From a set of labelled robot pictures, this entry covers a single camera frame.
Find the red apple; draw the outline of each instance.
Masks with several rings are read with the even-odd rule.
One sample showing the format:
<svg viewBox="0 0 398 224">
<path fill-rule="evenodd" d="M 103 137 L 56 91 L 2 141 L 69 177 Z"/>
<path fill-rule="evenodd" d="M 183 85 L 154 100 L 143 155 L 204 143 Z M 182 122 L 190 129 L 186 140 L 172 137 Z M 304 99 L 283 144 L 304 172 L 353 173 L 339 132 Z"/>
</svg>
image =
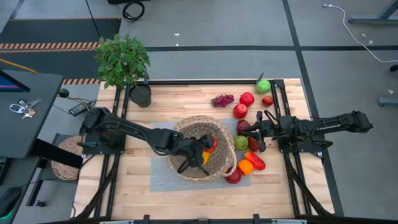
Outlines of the red apple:
<svg viewBox="0 0 398 224">
<path fill-rule="evenodd" d="M 247 106 L 240 104 L 234 107 L 234 116 L 235 118 L 242 119 L 246 115 L 248 115 L 248 108 Z"/>
<path fill-rule="evenodd" d="M 232 169 L 232 167 L 228 168 L 226 173 L 230 172 L 231 169 Z M 231 175 L 225 177 L 225 180 L 230 184 L 237 184 L 241 181 L 241 179 L 242 179 L 242 172 L 240 171 L 240 169 L 238 167 L 235 169 L 235 171 Z"/>
<path fill-rule="evenodd" d="M 262 103 L 263 103 L 264 105 L 266 105 L 266 106 L 270 106 L 270 105 L 272 105 L 272 104 L 274 103 L 274 99 L 273 99 L 272 96 L 265 96 L 265 97 L 262 99 Z"/>
<path fill-rule="evenodd" d="M 254 103 L 254 96 L 251 93 L 243 93 L 243 95 L 241 95 L 239 102 L 241 102 L 241 104 L 244 104 L 245 106 L 249 107 Z"/>
</svg>

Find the wooden table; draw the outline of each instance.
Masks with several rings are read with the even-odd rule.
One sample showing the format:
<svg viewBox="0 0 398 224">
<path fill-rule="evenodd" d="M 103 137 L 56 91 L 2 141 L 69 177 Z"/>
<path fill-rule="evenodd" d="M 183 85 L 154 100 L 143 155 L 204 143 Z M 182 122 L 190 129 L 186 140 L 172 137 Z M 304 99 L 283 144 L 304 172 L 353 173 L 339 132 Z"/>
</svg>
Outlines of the wooden table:
<svg viewBox="0 0 398 224">
<path fill-rule="evenodd" d="M 291 113 L 300 119 L 310 119 L 307 102 L 299 79 L 285 79 L 285 89 Z M 249 108 L 246 120 L 255 122 L 258 110 L 266 108 L 256 93 L 254 85 L 153 85 L 152 104 L 140 108 L 129 102 L 127 119 L 151 127 L 157 121 L 179 121 L 183 118 L 205 114 L 218 119 L 233 118 L 232 109 L 239 97 L 246 91 L 253 93 L 256 102 Z M 235 102 L 227 108 L 213 108 L 210 100 L 216 95 L 233 94 Z M 99 89 L 97 106 L 112 109 L 115 89 Z M 118 115 L 124 93 L 121 94 Z M 149 146 L 141 140 L 127 137 L 126 152 L 121 156 L 114 198 L 112 219 L 195 219 L 195 218 L 252 218 L 258 213 L 261 218 L 294 217 L 287 183 L 283 155 L 277 142 L 266 138 L 267 150 L 260 156 L 267 164 L 265 170 L 255 170 L 251 186 L 230 189 L 183 190 L 171 192 L 150 192 Z M 321 160 L 309 153 L 301 153 L 301 161 L 308 188 L 317 200 L 333 213 L 330 193 Z M 96 156 L 81 171 L 75 206 L 79 214 L 98 189 L 103 156 Z M 297 196 L 303 213 L 303 200 L 298 187 Z M 104 195 L 101 214 L 105 214 L 108 193 Z"/>
</svg>

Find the basket handle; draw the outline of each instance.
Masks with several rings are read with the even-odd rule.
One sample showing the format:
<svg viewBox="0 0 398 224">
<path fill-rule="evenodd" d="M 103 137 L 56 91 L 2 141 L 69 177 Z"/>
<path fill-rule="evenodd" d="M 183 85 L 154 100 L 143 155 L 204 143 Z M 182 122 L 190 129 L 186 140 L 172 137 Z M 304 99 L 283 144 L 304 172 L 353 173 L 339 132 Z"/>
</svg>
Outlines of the basket handle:
<svg viewBox="0 0 398 224">
<path fill-rule="evenodd" d="M 223 173 L 223 176 L 224 176 L 224 177 L 227 177 L 227 176 L 232 175 L 232 173 L 235 172 L 235 170 L 236 170 L 236 155 L 235 155 L 235 152 L 234 152 L 233 150 L 230 150 L 230 154 L 229 154 L 229 156 L 227 157 L 226 163 L 229 164 L 229 165 L 232 165 L 232 169 L 231 169 L 231 171 L 229 171 L 228 173 L 225 173 L 225 172 L 224 172 L 224 173 Z"/>
</svg>

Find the wicker basket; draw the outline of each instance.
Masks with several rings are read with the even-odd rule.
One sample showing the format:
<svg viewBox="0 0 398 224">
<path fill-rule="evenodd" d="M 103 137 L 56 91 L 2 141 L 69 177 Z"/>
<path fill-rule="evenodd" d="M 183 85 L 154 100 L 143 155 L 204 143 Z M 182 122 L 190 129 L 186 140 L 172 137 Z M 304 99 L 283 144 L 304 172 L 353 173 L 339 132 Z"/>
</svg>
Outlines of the wicker basket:
<svg viewBox="0 0 398 224">
<path fill-rule="evenodd" d="M 205 134 L 212 134 L 218 143 L 216 151 L 210 154 L 209 162 L 203 165 L 209 176 L 206 176 L 199 168 L 189 167 L 181 174 L 178 174 L 181 178 L 190 182 L 204 183 L 222 176 L 229 176 L 235 171 L 236 156 L 233 137 L 221 121 L 209 116 L 191 116 L 176 124 L 174 129 L 181 132 L 185 138 L 200 138 Z M 176 172 L 184 160 L 185 158 L 182 156 L 169 156 L 167 158 L 170 167 Z M 232 170 L 226 173 L 231 166 L 233 167 Z"/>
</svg>

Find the grapes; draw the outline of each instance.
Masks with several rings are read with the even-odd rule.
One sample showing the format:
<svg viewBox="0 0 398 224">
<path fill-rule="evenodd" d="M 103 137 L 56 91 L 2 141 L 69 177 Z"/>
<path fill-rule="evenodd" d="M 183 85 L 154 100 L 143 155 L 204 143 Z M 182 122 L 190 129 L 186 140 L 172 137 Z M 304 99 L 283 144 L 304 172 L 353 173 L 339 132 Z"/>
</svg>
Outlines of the grapes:
<svg viewBox="0 0 398 224">
<path fill-rule="evenodd" d="M 219 95 L 216 98 L 211 100 L 211 104 L 214 107 L 226 107 L 226 105 L 232 103 L 234 101 L 234 95 Z"/>
</svg>

